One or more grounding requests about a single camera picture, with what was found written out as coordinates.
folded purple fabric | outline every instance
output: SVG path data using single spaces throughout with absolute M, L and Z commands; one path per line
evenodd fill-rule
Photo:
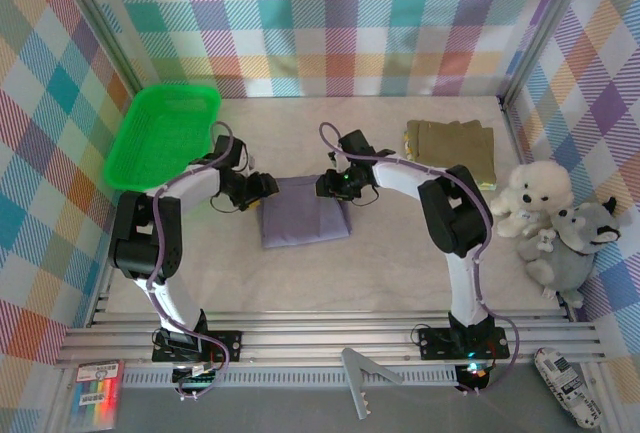
M 318 178 L 276 180 L 280 192 L 262 200 L 258 209 L 264 248 L 304 245 L 351 234 L 348 205 L 332 198 L 318 198 Z

plush toy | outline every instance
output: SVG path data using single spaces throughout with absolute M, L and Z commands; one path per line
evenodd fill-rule
M 582 308 L 578 288 L 591 275 L 596 252 L 620 238 L 618 222 L 612 216 L 616 199 L 600 205 L 583 203 L 577 208 L 560 210 L 552 219 L 552 230 L 540 230 L 537 236 L 518 245 L 518 253 L 527 262 L 525 270 L 544 286 L 542 293 L 555 298 L 556 292 L 574 308 Z
M 572 203 L 567 170 L 555 161 L 536 161 L 511 172 L 509 186 L 491 202 L 491 213 L 509 215 L 498 223 L 498 235 L 531 236 L 549 225 L 551 215 Z

colorful checkered backdrop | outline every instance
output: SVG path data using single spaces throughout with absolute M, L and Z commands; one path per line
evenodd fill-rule
M 528 160 L 564 165 L 577 202 L 618 199 L 622 238 L 598 255 L 584 314 L 640 428 L 640 0 L 573 0 L 516 107 Z
M 73 0 L 0 0 L 0 431 L 32 432 L 86 314 L 114 211 L 102 164 L 129 95 Z
M 495 95 L 549 0 L 98 0 L 144 84 Z

green plastic basket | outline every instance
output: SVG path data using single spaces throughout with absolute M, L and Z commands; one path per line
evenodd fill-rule
M 210 151 L 220 94 L 206 86 L 156 85 L 139 92 L 107 158 L 104 177 L 119 190 L 144 191 Z

gray stuffed animal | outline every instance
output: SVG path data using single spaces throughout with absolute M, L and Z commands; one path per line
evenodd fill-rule
M 582 308 L 584 297 L 578 288 L 593 272 L 596 252 L 620 238 L 618 222 L 612 216 L 616 199 L 600 205 L 583 203 L 577 208 L 560 210 L 551 219 L 552 230 L 518 245 L 518 253 L 527 262 L 525 270 L 544 286 L 543 295 L 555 298 L 556 292 L 574 308 Z

